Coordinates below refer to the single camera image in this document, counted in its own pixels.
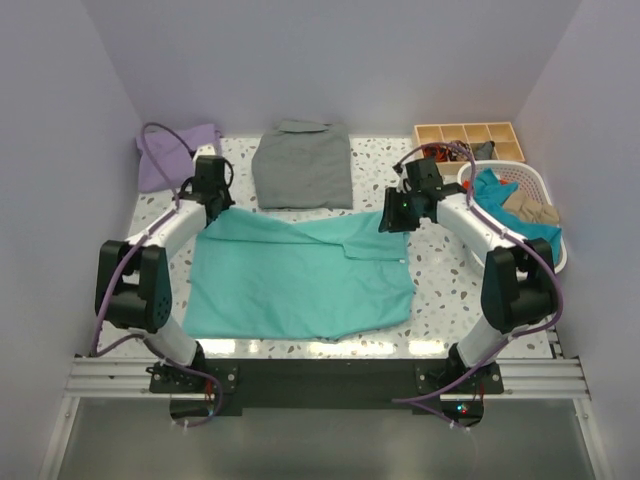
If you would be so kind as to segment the wooden compartment box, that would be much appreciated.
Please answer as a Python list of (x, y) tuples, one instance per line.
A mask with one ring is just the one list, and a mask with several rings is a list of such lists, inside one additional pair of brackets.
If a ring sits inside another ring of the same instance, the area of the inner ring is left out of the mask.
[[(495, 153), (491, 160), (526, 162), (510, 122), (418, 124), (413, 127), (413, 137), (415, 146), (461, 140), (467, 143), (471, 150), (476, 144), (492, 140), (495, 142)], [(414, 156), (422, 158), (422, 150), (415, 153)], [(466, 164), (467, 161), (437, 163), (439, 171), (443, 175), (456, 175)]]

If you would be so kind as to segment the beige garment in basket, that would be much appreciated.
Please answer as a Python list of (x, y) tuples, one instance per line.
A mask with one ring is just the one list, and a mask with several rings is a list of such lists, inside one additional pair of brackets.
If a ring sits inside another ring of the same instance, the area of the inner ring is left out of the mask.
[(553, 205), (540, 203), (523, 191), (511, 194), (503, 204), (503, 209), (523, 222), (558, 225), (560, 216)]

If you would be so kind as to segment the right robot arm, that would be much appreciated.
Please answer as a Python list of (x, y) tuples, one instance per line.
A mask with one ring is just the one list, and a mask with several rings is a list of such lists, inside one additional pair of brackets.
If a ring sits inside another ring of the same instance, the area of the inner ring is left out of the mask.
[(450, 348), (433, 394), (469, 392), (480, 382), (480, 370), (512, 340), (542, 330), (546, 318), (559, 320), (563, 298), (552, 246), (491, 219), (474, 200), (472, 188), (445, 182), (432, 158), (401, 160), (393, 170), (399, 182), (385, 191), (380, 232), (413, 232), (427, 219), (484, 259), (481, 316)]

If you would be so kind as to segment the blue t shirt in basket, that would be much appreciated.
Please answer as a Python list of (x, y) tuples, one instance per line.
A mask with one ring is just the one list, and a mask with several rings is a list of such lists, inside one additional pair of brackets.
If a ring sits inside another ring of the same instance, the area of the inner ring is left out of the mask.
[(503, 209), (504, 202), (511, 194), (518, 190), (525, 192), (518, 183), (504, 183), (495, 176), (491, 169), (480, 172), (474, 183), (476, 187), (474, 198), (482, 209), (505, 227), (529, 240), (543, 238), (552, 246), (554, 256), (559, 255), (562, 239), (561, 228), (557, 225), (523, 222)]

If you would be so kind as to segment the aluminium frame rail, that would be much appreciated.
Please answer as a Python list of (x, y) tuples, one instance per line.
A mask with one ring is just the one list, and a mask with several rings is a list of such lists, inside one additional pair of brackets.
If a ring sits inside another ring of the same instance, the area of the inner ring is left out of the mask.
[[(243, 359), (354, 362), (443, 358), (446, 345), (440, 337), (416, 339), (414, 332), (415, 327), (409, 325), (401, 332), (386, 330), (338, 342), (204, 339), (201, 344), (213, 359), (231, 362)], [(516, 354), (523, 347), (522, 343), (515, 344), (509, 348), (507, 357), (498, 361), (505, 386), (504, 393), (498, 398), (504, 401), (571, 401), (587, 459), (595, 466), (597, 426), (580, 361), (562, 356), (554, 359), (519, 358)], [(131, 346), (121, 344), (113, 353), (103, 357), (73, 360), (40, 478), (55, 479), (59, 476), (80, 400), (151, 397), (150, 380), (144, 369), (153, 362), (153, 358), (143, 353), (140, 341), (134, 341)]]

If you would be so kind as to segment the patterned cloth in box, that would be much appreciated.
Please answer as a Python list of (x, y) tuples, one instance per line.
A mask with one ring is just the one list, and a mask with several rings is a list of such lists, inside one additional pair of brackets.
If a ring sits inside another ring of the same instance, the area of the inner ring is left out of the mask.
[(461, 140), (449, 142), (447, 150), (449, 162), (466, 162), (473, 155), (471, 147)]

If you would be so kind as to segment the grey cloth in box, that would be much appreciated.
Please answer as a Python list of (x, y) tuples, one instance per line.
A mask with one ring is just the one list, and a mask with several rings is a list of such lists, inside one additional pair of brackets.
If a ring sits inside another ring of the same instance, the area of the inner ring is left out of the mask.
[(476, 160), (491, 160), (495, 153), (495, 142), (492, 140), (476, 144), (472, 147), (472, 152)]

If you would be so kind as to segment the folded purple shirt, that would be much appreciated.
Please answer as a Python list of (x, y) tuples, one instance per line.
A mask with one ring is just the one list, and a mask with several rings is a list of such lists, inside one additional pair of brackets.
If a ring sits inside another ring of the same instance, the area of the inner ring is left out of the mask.
[(138, 191), (155, 193), (179, 188), (195, 172), (195, 150), (213, 143), (220, 154), (220, 137), (220, 131), (213, 123), (175, 130), (157, 122), (148, 122), (136, 137), (140, 154)]

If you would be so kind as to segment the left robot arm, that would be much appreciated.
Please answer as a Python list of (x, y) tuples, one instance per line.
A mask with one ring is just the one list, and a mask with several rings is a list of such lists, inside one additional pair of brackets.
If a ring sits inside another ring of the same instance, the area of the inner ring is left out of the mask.
[(138, 234), (101, 246), (92, 357), (101, 357), (130, 339), (140, 340), (158, 358), (148, 370), (155, 382), (180, 393), (221, 391), (207, 371), (202, 346), (173, 318), (169, 263), (234, 204), (233, 179), (227, 159), (196, 155), (194, 175), (181, 185), (176, 206)]

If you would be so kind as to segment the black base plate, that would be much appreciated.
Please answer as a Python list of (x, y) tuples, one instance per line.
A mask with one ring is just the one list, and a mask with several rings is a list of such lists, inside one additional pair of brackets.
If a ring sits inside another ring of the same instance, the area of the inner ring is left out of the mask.
[(246, 409), (394, 409), (395, 398), (446, 384), (443, 359), (206, 359), (206, 378), (155, 363), (149, 391), (170, 396), (173, 419), (240, 416)]

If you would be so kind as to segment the folded grey shirt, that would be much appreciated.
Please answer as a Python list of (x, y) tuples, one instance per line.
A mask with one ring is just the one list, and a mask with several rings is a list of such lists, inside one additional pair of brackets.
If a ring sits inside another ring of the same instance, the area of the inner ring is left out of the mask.
[(343, 124), (283, 120), (265, 133), (252, 158), (263, 210), (353, 207), (351, 148)]

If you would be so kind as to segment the teal t shirt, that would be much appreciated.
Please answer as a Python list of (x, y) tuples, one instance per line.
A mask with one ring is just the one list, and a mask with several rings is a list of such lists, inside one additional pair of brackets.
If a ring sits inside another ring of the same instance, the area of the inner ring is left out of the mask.
[(408, 236), (378, 212), (287, 223), (232, 208), (196, 238), (183, 328), (200, 339), (338, 340), (410, 317)]

